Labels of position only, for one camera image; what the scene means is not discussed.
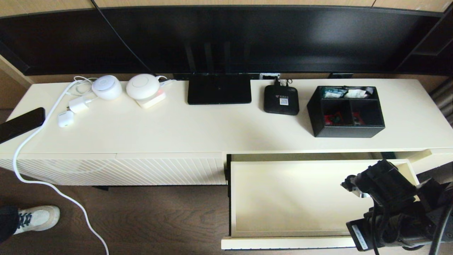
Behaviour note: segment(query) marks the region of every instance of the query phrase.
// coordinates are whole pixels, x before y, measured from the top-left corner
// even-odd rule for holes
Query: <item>white base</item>
[[[142,107],[143,109],[146,109],[146,108],[149,108],[157,103],[159,103],[160,101],[164,100],[165,99],[165,92],[161,89],[159,89],[157,91],[157,93],[147,99],[147,100],[136,100],[137,104],[140,105],[140,107]]]

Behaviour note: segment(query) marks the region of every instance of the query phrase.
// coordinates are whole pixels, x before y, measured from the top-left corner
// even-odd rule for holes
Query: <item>white smart speaker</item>
[[[165,76],[153,76],[151,74],[139,74],[127,83],[127,94],[135,99],[142,108],[149,108],[165,99],[165,92],[160,89],[159,78]]]
[[[105,75],[93,82],[94,94],[105,100],[113,100],[123,93],[120,81],[113,75]]]

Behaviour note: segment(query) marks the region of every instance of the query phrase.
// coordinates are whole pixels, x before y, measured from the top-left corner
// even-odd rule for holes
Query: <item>sticker label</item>
[[[289,105],[287,98],[280,98],[280,105]]]
[[[359,240],[359,243],[360,243],[360,246],[362,246],[362,249],[367,250],[368,245],[366,245],[365,239],[363,238],[359,227],[357,227],[357,225],[352,225],[352,230],[354,230],[354,233],[356,233],[356,237]]]

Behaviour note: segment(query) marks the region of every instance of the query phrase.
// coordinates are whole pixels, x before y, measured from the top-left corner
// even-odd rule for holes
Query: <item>curtain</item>
[[[453,127],[453,78],[448,78],[430,94],[448,123]]]

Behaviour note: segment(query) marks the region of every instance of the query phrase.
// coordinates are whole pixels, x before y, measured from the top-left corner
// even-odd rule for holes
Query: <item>open drawer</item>
[[[222,249],[354,247],[347,221],[373,200],[340,186],[378,160],[231,162],[230,236]],[[409,160],[389,160],[414,185]]]

